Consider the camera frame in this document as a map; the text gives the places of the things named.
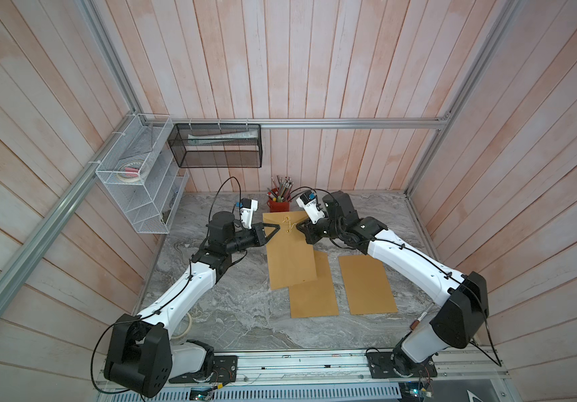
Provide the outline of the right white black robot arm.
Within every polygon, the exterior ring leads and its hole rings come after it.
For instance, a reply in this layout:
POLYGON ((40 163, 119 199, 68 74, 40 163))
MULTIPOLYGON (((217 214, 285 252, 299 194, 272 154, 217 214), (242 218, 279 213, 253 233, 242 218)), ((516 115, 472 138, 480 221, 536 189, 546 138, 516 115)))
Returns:
POLYGON ((373 217, 361 218, 350 196, 342 191, 318 200, 313 189, 298 196, 308 219, 297 224, 306 242, 339 239, 353 250, 370 256, 417 285, 439 306, 438 313, 418 325, 392 350, 394 370, 410 377, 415 368, 446 348, 464 349, 486 324, 489 316, 486 280, 451 269, 416 250, 373 217))

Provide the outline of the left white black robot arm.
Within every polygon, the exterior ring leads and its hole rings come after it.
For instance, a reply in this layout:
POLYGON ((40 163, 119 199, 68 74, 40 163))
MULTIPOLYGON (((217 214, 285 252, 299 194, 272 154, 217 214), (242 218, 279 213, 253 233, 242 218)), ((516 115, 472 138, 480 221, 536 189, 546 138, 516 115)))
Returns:
POLYGON ((214 214, 183 276, 140 313, 124 314, 107 329, 111 337, 103 369, 106 380, 144 398, 153 398, 169 380, 185 375, 214 380, 210 345, 196 340, 173 345, 171 338, 197 301, 236 265, 234 254, 265 246, 280 231, 279 224, 254 223, 251 216, 246 211, 237 229, 232 212, 214 214))

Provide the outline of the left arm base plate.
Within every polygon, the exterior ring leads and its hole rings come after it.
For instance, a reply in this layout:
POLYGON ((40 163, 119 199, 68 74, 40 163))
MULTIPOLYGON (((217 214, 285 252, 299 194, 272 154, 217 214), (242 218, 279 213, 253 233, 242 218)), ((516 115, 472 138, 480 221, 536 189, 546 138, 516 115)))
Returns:
POLYGON ((224 355, 209 357, 199 371, 194 373, 170 377, 171 384, 192 385, 228 385, 236 381, 238 357, 236 355, 224 355))

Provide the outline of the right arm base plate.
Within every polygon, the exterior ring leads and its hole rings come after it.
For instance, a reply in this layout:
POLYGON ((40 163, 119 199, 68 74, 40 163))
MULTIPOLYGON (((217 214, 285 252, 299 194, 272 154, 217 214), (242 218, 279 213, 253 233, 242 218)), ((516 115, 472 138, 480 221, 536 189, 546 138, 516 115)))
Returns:
POLYGON ((422 363, 411 363, 400 359, 392 351, 382 352, 377 348, 365 350, 370 376, 374 380, 385 379, 430 379, 438 376, 436 365, 432 358, 422 363))

